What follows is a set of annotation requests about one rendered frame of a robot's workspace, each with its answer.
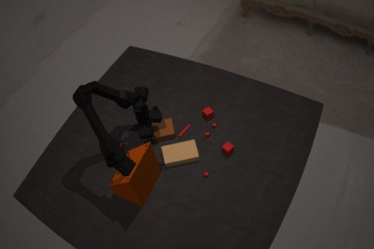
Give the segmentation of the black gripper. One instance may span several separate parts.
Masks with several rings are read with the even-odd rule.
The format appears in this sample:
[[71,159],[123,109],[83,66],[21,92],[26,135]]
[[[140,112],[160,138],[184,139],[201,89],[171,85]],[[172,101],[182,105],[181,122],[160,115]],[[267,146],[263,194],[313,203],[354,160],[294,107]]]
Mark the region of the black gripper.
[[146,108],[147,108],[147,113],[144,116],[136,116],[137,124],[139,127],[139,134],[142,140],[151,138],[154,136],[152,127],[149,123],[150,119],[149,119],[149,114],[148,114],[148,110],[149,110],[148,105],[146,105]]

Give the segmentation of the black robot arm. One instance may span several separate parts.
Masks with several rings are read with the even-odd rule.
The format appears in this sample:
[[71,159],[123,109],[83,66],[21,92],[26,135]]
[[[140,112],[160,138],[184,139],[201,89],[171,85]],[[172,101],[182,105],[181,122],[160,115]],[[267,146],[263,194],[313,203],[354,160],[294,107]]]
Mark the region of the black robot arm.
[[[123,174],[123,177],[129,176],[136,163],[128,156],[124,156],[125,152],[119,146],[120,143],[118,143],[117,137],[111,137],[107,133],[92,105],[92,93],[96,93],[108,100],[114,100],[121,108],[129,108],[133,104],[134,113],[137,116],[144,116],[147,113],[145,102],[148,99],[149,89],[147,87],[137,86],[134,88],[134,92],[118,91],[93,81],[92,83],[80,85],[73,93],[73,101],[78,107],[83,109],[85,117],[99,139],[100,149],[106,165],[110,168],[112,168],[112,166],[116,168]],[[153,106],[151,111],[148,110],[148,114],[150,125],[152,125],[152,123],[161,122],[162,115],[157,106]]]

